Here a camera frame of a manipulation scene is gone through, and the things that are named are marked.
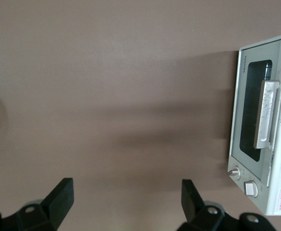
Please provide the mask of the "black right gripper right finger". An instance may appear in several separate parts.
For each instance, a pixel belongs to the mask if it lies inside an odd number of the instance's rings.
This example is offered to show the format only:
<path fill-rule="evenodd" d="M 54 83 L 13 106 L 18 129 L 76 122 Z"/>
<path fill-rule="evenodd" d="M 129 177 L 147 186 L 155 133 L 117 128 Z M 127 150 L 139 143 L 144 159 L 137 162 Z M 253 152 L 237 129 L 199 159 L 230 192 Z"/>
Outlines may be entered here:
<path fill-rule="evenodd" d="M 225 210 L 215 202 L 204 201 L 192 180 L 182 180 L 181 205 L 186 217 L 180 231 L 220 231 Z"/>

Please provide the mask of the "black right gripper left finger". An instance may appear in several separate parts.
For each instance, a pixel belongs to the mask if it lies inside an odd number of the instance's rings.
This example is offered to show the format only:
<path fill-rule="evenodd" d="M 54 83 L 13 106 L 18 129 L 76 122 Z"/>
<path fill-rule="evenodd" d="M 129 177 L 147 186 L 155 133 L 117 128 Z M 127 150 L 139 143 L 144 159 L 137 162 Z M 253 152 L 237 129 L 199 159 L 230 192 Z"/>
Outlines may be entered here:
<path fill-rule="evenodd" d="M 2 231 L 56 231 L 74 203 L 72 178 L 62 179 L 40 202 L 30 203 L 1 222 Z"/>

